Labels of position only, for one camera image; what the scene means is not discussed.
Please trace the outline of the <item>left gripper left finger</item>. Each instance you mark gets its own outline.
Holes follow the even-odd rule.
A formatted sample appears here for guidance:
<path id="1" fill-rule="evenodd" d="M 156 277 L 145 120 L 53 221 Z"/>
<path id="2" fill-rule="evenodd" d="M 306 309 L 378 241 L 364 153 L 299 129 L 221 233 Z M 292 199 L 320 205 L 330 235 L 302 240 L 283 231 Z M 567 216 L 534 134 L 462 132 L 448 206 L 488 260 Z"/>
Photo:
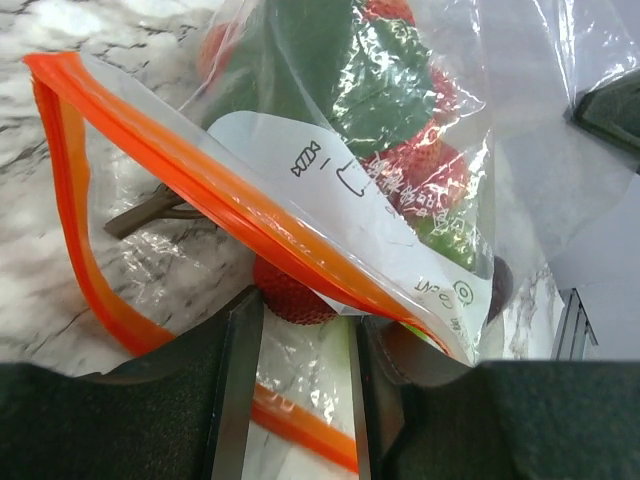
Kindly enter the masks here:
<path id="1" fill-rule="evenodd" d="M 1 367 L 5 479 L 238 479 L 263 330 L 258 290 L 114 370 Z"/>

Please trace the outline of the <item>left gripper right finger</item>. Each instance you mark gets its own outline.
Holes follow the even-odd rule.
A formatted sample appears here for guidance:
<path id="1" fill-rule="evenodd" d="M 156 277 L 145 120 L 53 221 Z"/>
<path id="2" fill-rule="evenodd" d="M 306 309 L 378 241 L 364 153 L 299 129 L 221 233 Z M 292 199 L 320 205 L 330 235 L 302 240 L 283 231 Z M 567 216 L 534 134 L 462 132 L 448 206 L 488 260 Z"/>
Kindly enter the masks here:
<path id="1" fill-rule="evenodd" d="M 639 366 L 466 366 L 376 316 L 350 329 L 363 479 L 635 479 Z"/>

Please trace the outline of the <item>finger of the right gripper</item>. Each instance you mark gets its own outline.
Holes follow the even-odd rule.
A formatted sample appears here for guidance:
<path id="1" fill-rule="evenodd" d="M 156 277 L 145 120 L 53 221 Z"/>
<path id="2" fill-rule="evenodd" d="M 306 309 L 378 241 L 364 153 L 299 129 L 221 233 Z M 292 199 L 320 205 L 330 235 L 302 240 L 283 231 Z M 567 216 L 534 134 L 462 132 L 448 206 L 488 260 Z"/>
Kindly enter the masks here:
<path id="1" fill-rule="evenodd" d="M 639 172 L 639 71 L 630 71 L 604 85 L 583 91 L 565 118 L 606 145 L 631 157 Z"/>

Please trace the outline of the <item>dark purple fake fig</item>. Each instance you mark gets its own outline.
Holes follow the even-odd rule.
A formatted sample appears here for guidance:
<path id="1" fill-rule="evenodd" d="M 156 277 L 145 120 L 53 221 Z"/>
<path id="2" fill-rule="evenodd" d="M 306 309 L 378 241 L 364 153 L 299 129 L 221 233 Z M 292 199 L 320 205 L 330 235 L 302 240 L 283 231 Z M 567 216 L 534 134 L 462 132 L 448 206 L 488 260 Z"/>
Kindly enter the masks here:
<path id="1" fill-rule="evenodd" d="M 512 296 L 513 288 L 514 279 L 511 268 L 503 258 L 495 256 L 492 295 L 487 314 L 487 324 L 490 324 L 502 313 Z"/>

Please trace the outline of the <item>green fake grape bunch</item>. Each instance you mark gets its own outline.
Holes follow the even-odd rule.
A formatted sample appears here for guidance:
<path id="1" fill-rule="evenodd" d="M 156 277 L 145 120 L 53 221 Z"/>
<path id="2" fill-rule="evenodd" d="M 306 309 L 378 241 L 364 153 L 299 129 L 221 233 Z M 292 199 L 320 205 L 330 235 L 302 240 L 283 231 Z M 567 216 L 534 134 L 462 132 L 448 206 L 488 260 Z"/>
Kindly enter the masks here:
<path id="1" fill-rule="evenodd" d="M 424 245 L 470 272 L 476 269 L 477 235 L 472 224 L 460 217 L 436 223 L 432 216 L 414 217 L 410 224 Z"/>

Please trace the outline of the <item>zip bag with berries grapes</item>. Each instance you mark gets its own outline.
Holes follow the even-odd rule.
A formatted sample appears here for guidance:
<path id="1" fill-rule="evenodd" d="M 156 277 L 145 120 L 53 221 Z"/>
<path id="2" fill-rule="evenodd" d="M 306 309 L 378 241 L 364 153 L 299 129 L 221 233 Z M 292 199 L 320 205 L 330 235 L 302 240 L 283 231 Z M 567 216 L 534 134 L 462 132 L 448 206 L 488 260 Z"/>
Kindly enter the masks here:
<path id="1" fill-rule="evenodd" d="M 64 475 L 528 479 L 570 363 L 489 353 L 524 281 L 634 175 L 639 46 L 607 1 L 225 1 L 136 75 L 25 57 L 78 285 L 131 355 L 41 375 Z"/>

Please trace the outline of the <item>red fake berry bunch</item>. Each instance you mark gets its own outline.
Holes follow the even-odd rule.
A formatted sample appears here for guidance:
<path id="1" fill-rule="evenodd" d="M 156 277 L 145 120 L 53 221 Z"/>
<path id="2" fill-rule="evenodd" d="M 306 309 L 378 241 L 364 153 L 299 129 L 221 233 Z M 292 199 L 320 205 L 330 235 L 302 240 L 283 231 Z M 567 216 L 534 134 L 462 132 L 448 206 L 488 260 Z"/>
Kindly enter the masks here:
<path id="1" fill-rule="evenodd" d="M 354 267 L 421 321 L 456 317 L 470 272 L 410 221 L 460 217 L 469 173 L 443 135 L 455 96 L 403 1 L 229 1 L 202 36 L 184 104 L 198 144 L 319 239 L 293 252 L 332 278 Z M 339 261 L 329 267 L 327 258 Z"/>

